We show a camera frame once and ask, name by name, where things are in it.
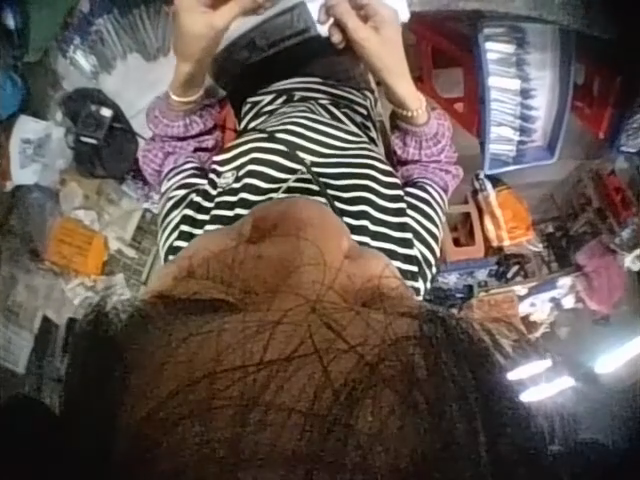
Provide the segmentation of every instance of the striped shirt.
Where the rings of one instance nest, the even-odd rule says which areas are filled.
[[[372,92],[319,79],[286,80],[247,100],[238,139],[217,155],[206,151],[215,140],[202,110],[182,120],[166,118],[160,107],[150,111],[154,138],[140,162],[147,178],[161,185],[163,260],[262,202],[303,196],[332,204],[352,238],[384,253],[423,297],[438,264],[447,196],[460,178],[451,127],[434,112],[426,130],[394,134],[392,165],[382,154],[375,111]],[[178,142],[175,122],[202,131]],[[207,144],[205,151],[198,142]],[[412,161],[412,155],[419,158]],[[402,175],[403,167],[416,166],[418,173]]]

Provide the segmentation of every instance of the blue container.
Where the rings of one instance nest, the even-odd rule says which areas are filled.
[[[490,151],[491,148],[488,142],[492,115],[492,88],[489,86],[488,78],[489,65],[485,46],[485,30],[491,27],[514,25],[527,32],[527,36],[530,38],[529,48],[532,51],[531,58],[542,59],[542,63],[545,63],[545,59],[548,61],[547,63],[549,65],[547,68],[536,70],[535,67],[532,67],[532,77],[546,79],[542,83],[551,82],[554,88],[535,90],[535,95],[539,96],[537,99],[539,103],[546,106],[544,114],[542,115],[543,118],[540,120],[539,141],[537,141],[535,145],[520,149],[518,155],[512,158],[511,161],[504,161],[495,158],[495,155]],[[479,78],[482,82],[480,88],[482,103],[480,145],[484,158],[484,171],[488,174],[497,174],[555,162],[562,148],[562,140],[571,112],[575,58],[574,33],[549,24],[485,21],[480,24],[476,55],[479,57]]]

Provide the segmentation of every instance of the fluorescent light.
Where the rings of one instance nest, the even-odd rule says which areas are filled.
[[[640,354],[640,337],[602,355],[593,366],[593,371],[598,374],[611,373],[638,354]]]
[[[540,383],[535,387],[528,388],[520,394],[520,400],[526,403],[539,402],[545,398],[553,397],[554,395],[571,388],[576,385],[576,381],[573,377],[565,375],[560,378],[556,378],[551,382]]]
[[[546,369],[553,366],[553,361],[550,358],[544,360],[536,360],[535,362],[526,363],[518,368],[514,368],[507,373],[507,380],[515,382],[517,380],[524,380],[525,378],[533,377],[539,373],[544,372]]]

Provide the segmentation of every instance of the hand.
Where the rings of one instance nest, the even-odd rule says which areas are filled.
[[[222,37],[243,15],[262,13],[271,0],[175,0],[173,51],[176,72],[171,91],[190,96],[201,89]]]
[[[329,39],[338,48],[347,43],[382,84],[397,108],[414,110],[424,100],[411,78],[397,12],[382,0],[326,0],[318,21],[329,27]],[[428,115],[416,118],[426,122]]]

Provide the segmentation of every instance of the woman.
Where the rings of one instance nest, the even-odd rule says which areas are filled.
[[[460,169],[448,120],[411,81],[397,17],[378,0],[328,0],[322,12],[396,110],[392,164],[373,93],[348,56],[313,43],[295,65],[313,77],[231,92],[246,100],[221,151],[205,76],[229,24],[254,7],[176,2],[176,71],[140,158],[162,189],[167,263],[140,301],[100,306],[74,341],[62,412],[74,468],[540,478],[537,437],[488,347],[416,299]],[[296,48],[279,55],[304,58]],[[318,77],[329,73],[347,84]]]

